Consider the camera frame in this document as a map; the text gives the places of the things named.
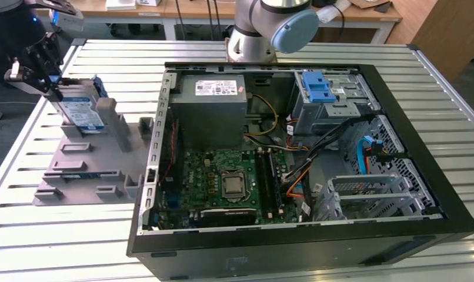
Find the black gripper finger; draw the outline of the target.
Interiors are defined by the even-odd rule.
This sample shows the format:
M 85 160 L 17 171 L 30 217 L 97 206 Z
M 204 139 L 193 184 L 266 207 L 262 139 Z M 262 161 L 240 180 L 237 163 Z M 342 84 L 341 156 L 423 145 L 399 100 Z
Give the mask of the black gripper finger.
M 25 48 L 27 63 L 23 65 L 45 85 L 59 80 L 59 44 L 57 35 L 46 32 L 41 40 Z
M 45 75 L 21 66 L 14 58 L 11 66 L 3 74 L 3 81 L 27 94 L 42 96 L 49 102 L 61 101 L 58 89 L 59 75 Z

